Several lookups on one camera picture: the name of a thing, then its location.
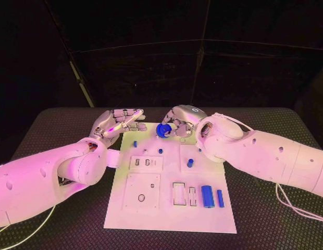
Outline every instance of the white board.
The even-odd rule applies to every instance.
[[[123,135],[123,159],[115,170],[104,228],[237,233],[224,165],[203,157],[195,146],[189,146],[196,143],[195,135],[182,140],[177,137],[162,139],[156,136],[157,123],[146,125],[147,132],[128,132]],[[143,156],[143,160],[146,157],[163,157],[163,167],[149,169],[143,166],[143,170],[137,170],[133,166],[131,169],[133,156]],[[190,157],[195,163],[188,168]],[[173,183],[185,183],[186,206],[173,205]],[[212,186],[213,208],[203,207],[203,185]],[[189,204],[189,188],[195,188],[196,206]],[[218,189],[224,194],[224,208],[218,204]],[[143,202],[139,201],[140,194],[146,196]]]

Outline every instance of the table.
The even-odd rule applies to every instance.
[[[13,159],[77,142],[88,136],[92,123],[110,108],[52,108],[30,127]],[[255,130],[274,133],[317,147],[297,116],[286,108],[201,108],[219,112]],[[146,122],[160,122],[169,108],[144,108]],[[121,138],[113,145],[120,149]],[[115,169],[101,181],[61,203],[36,235],[16,249],[323,249],[323,222],[299,216],[275,198],[275,185],[225,164],[238,234],[104,229]],[[323,198],[284,188],[294,206],[323,216]],[[0,233],[0,249],[25,239],[49,211],[12,225]]]

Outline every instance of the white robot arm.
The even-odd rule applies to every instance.
[[[141,109],[107,111],[78,143],[0,166],[0,227],[29,219],[100,181],[107,147],[120,133],[147,130],[134,122],[144,118]]]
[[[195,130],[196,146],[211,160],[228,161],[252,176],[323,197],[323,150],[252,129],[244,132],[234,118],[218,113],[208,117],[189,105],[170,110],[163,124],[169,120],[177,128],[164,136],[186,137]]]

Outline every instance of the hole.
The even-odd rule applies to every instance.
[[[144,199],[146,199],[146,196],[144,196],[143,194],[140,194],[139,197],[137,197],[137,200],[139,200],[140,202],[143,202]]]
[[[45,172],[43,168],[40,168],[40,174],[43,177],[46,177],[46,172]]]
[[[6,182],[6,187],[7,187],[9,190],[13,189],[13,184],[9,181]]]

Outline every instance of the blue disc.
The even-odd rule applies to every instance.
[[[164,136],[166,132],[172,131],[172,127],[169,124],[163,125],[162,123],[156,127],[156,134],[160,138],[167,138]]]

